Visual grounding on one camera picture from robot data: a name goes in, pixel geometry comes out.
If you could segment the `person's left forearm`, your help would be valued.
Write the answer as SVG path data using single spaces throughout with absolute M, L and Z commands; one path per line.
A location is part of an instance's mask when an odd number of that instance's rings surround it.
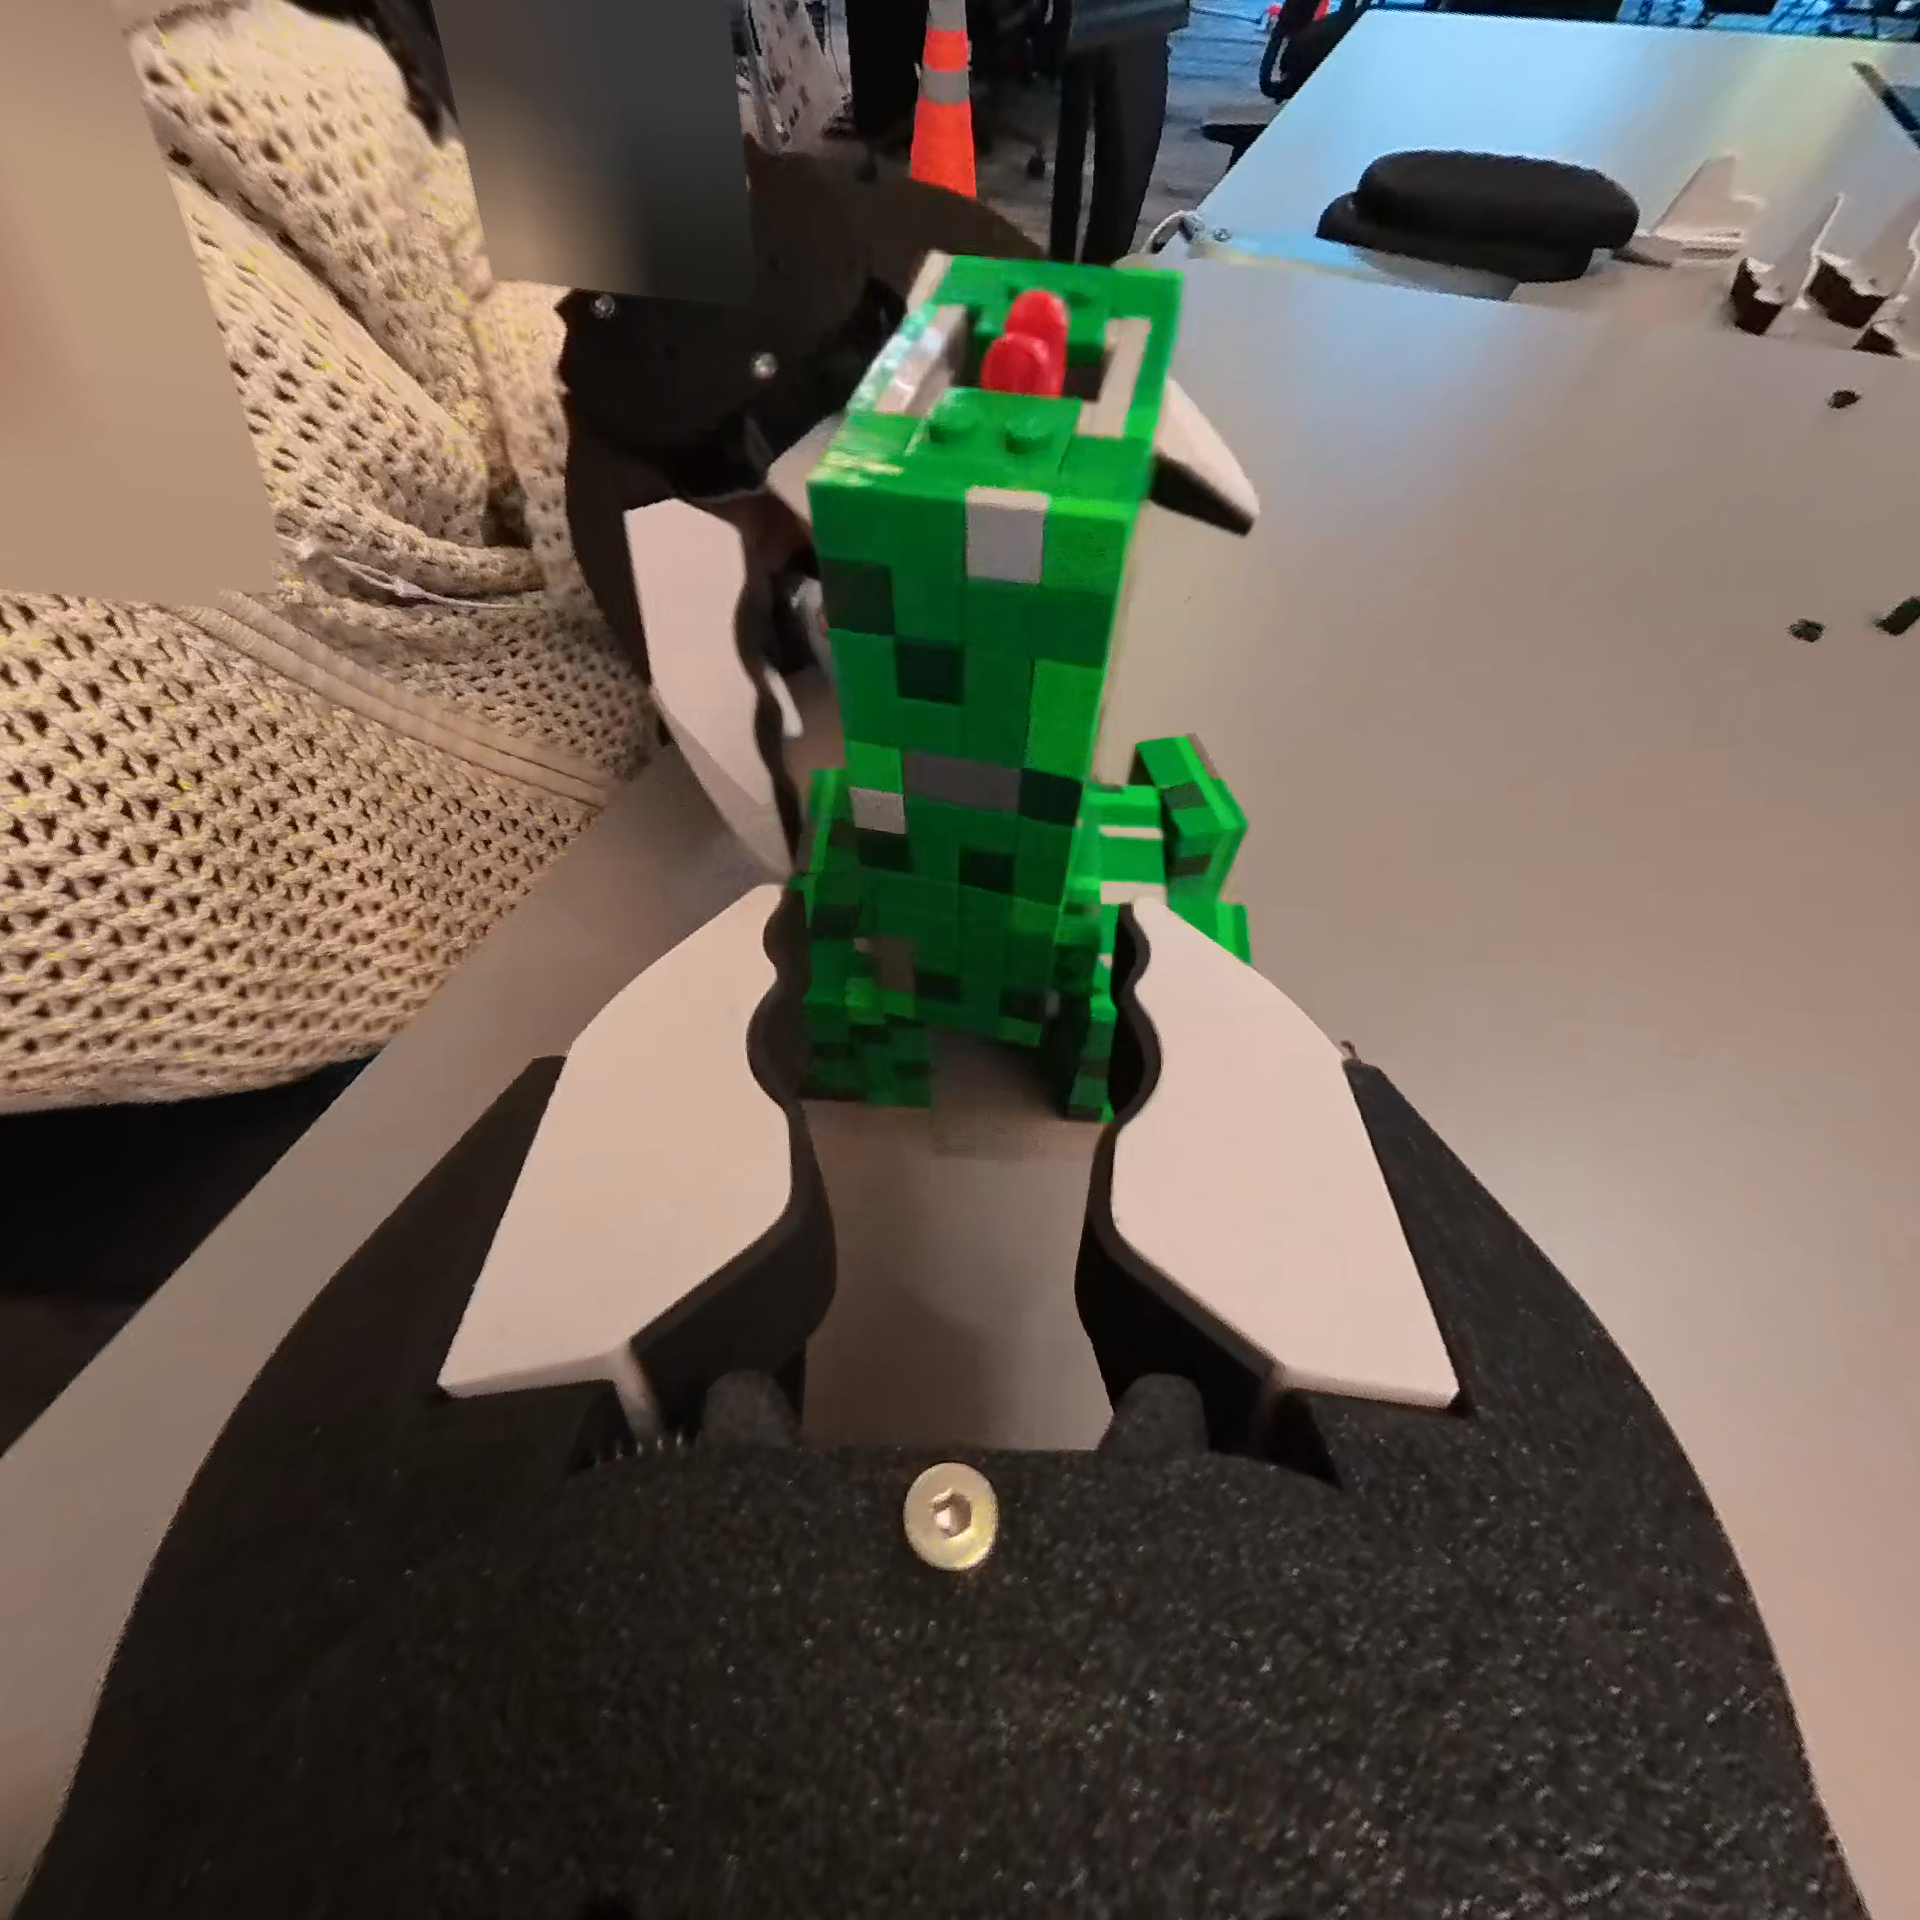
M 559 289 L 499 279 L 427 4 L 112 4 L 282 568 L 587 616 Z

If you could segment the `cream knit sweater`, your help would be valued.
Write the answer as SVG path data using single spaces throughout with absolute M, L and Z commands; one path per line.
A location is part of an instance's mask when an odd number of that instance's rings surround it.
M 7 594 L 3 1114 L 393 1042 L 657 737 L 568 594 Z

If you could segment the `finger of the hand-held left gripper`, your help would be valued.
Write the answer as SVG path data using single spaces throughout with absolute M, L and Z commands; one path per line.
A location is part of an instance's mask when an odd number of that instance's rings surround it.
M 1259 492 L 1214 420 L 1166 378 L 1154 430 L 1151 503 L 1244 540 L 1259 523 Z
M 622 516 L 657 705 L 719 820 L 772 872 L 802 839 L 796 748 L 825 672 L 825 611 L 802 568 L 805 486 L 832 416 L 756 489 L 668 498 Z

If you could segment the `black oval case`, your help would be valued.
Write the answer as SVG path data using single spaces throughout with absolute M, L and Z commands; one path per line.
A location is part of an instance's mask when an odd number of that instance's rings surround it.
M 1317 238 L 1514 281 L 1570 281 L 1641 229 L 1618 180 L 1487 151 L 1392 151 L 1334 199 Z

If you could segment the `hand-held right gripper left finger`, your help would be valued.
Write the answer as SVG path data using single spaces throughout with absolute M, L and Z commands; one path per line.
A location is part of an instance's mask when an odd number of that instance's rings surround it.
M 612 1388 L 639 1440 L 697 1427 L 729 1373 L 796 1418 L 836 1295 L 802 1118 L 802 899 L 756 885 L 572 1041 L 437 1385 Z

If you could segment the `orange striped cone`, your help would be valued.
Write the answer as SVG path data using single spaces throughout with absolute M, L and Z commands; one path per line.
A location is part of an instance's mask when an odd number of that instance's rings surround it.
M 974 77 L 966 4 L 925 6 L 910 176 L 953 195 L 977 195 Z

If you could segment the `white wedge with dark base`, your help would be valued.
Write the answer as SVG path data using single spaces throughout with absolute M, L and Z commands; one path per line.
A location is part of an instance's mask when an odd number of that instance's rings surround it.
M 1805 217 L 1782 244 L 1773 247 L 1773 254 L 1745 254 L 1736 261 L 1728 289 L 1728 318 L 1736 332 L 1764 338 L 1802 303 L 1817 266 L 1822 242 L 1842 199 L 1842 190 L 1829 192 L 1812 217 Z
M 1848 254 L 1824 231 L 1808 258 L 1802 303 L 1837 328 L 1866 332 L 1895 299 L 1907 277 L 1907 242 L 1877 238 L 1866 250 Z
M 1916 363 L 1916 235 L 1902 285 L 1877 309 L 1853 349 Z

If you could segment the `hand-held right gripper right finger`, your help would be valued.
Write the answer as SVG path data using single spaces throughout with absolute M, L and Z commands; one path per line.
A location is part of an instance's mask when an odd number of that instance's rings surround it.
M 1084 1320 L 1158 1309 L 1252 1391 L 1453 1408 L 1458 1373 L 1349 1059 L 1166 899 L 1123 909 L 1139 1086 L 1103 1137 Z

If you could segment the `green lego creeper figure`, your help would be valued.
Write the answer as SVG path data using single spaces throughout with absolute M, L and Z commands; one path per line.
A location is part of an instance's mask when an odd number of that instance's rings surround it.
M 1155 266 L 930 254 L 810 475 L 842 767 L 810 778 L 805 1090 L 927 1109 L 930 1031 L 1111 1118 L 1120 909 L 1249 961 L 1247 814 L 1194 742 L 1094 742 L 1183 325 Z

